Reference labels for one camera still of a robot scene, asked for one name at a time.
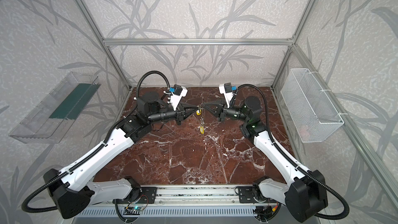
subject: red marble surface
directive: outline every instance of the red marble surface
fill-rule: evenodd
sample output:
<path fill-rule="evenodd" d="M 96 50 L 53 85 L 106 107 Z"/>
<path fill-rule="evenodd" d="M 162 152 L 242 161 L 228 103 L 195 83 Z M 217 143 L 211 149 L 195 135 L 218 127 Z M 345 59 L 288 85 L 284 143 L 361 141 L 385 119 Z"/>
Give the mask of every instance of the red marble surface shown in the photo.
<path fill-rule="evenodd" d="M 140 95 L 163 88 L 142 88 Z M 276 139 L 291 154 L 285 128 L 269 87 L 261 87 L 267 97 L 270 128 Z M 235 105 L 241 105 L 245 96 L 261 96 L 255 89 L 242 88 Z M 124 114 L 135 106 L 132 93 Z M 191 87 L 182 101 L 198 105 L 202 102 L 223 98 L 216 87 Z M 251 184 L 254 180 L 268 176 L 284 182 L 281 173 L 271 161 L 253 144 L 245 139 L 239 129 L 241 121 L 217 118 L 204 111 L 205 133 L 199 131 L 200 117 L 193 114 L 180 126 L 175 121 L 164 125 L 157 123 L 154 131 L 140 142 L 126 149 L 102 170 L 94 181 L 110 181 L 131 176 L 141 185 L 151 184 Z M 265 122 L 265 113 L 261 116 Z"/>

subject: wallpaper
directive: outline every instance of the wallpaper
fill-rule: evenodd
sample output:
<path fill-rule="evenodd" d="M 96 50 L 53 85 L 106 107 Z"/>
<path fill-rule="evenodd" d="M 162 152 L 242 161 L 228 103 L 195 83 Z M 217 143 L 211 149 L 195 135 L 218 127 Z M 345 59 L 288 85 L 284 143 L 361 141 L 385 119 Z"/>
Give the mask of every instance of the wallpaper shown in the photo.
<path fill-rule="evenodd" d="M 84 0 L 105 38 L 289 38 L 308 0 Z"/>
<path fill-rule="evenodd" d="M 398 223 L 398 213 L 343 128 L 339 128 L 323 142 L 301 142 L 280 91 L 289 70 L 302 67 L 292 54 L 281 79 L 276 84 L 275 96 L 280 106 L 279 110 L 285 117 L 286 127 L 292 133 L 291 144 L 296 148 L 296 155 L 309 169 L 319 170 L 325 176 L 326 184 L 341 194 L 350 206 L 349 215 L 335 223 Z M 341 213 L 341 203 L 330 193 L 328 201 L 329 207 L 322 213 Z M 320 221 L 323 224 L 330 223 L 325 219 Z"/>
<path fill-rule="evenodd" d="M 298 43 L 398 179 L 398 0 L 319 0 Z"/>
<path fill-rule="evenodd" d="M 159 70 L 170 84 L 218 86 L 251 83 L 270 86 L 278 72 L 286 46 L 116 46 L 112 53 L 130 83 L 144 71 Z M 164 85 L 150 76 L 148 85 Z"/>
<path fill-rule="evenodd" d="M 0 0 L 0 223 L 56 223 L 59 212 L 28 214 L 22 201 L 42 175 L 81 157 L 104 137 L 127 95 L 72 0 Z M 58 144 L 24 144 L 8 134 L 70 72 L 98 75 L 97 93 Z M 54 202 L 47 191 L 33 207 Z"/>

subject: metal mesh basket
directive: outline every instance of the metal mesh basket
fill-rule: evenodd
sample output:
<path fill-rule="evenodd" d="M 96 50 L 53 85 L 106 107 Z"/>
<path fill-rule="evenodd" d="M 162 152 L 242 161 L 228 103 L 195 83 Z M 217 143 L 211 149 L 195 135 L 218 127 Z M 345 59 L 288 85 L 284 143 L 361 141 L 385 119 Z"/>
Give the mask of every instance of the metal mesh basket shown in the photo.
<path fill-rule="evenodd" d="M 291 69 L 281 94 L 303 143 L 322 142 L 344 124 L 307 68 Z"/>

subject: clear plastic tray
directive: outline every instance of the clear plastic tray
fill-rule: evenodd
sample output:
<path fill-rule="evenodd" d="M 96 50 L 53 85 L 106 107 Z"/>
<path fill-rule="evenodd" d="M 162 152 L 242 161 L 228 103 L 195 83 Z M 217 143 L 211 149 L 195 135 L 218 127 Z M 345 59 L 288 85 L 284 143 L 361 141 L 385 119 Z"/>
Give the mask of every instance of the clear plastic tray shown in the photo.
<path fill-rule="evenodd" d="M 97 77 L 70 72 L 10 136 L 23 143 L 59 143 L 100 86 Z"/>

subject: zip tie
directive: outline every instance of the zip tie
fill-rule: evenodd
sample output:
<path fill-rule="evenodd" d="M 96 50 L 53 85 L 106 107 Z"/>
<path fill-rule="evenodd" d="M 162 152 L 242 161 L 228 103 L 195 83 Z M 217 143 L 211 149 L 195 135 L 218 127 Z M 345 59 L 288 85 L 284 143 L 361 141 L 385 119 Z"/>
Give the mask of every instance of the zip tie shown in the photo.
<path fill-rule="evenodd" d="M 105 147 L 105 146 L 107 146 L 107 144 L 106 144 L 106 143 L 104 143 L 104 142 L 103 142 L 103 140 L 102 140 L 101 142 L 99 142 L 98 144 L 103 144 L 103 145 L 104 145 L 104 147 Z"/>

